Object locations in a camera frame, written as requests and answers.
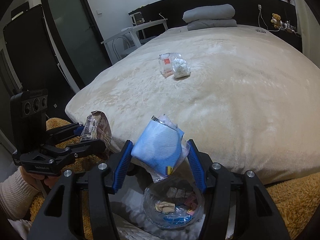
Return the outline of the person's left hand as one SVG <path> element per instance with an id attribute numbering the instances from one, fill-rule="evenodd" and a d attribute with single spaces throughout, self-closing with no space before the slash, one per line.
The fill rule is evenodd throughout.
<path id="1" fill-rule="evenodd" d="M 21 176 L 23 180 L 36 188 L 37 190 L 40 190 L 40 187 L 37 183 L 37 181 L 43 181 L 46 186 L 48 186 L 50 189 L 53 188 L 53 186 L 56 184 L 56 182 L 60 179 L 60 177 L 52 177 L 48 176 L 45 177 L 43 175 L 38 175 L 38 174 L 33 174 L 33 173 L 28 173 L 23 166 L 19 167 Z"/>

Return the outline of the left forearm beige sleeve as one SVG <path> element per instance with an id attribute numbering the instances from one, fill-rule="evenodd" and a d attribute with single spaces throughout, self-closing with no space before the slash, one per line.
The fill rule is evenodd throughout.
<path id="1" fill-rule="evenodd" d="M 39 193 L 36 179 L 23 167 L 1 182 L 1 208 L 10 220 L 20 220 Z"/>

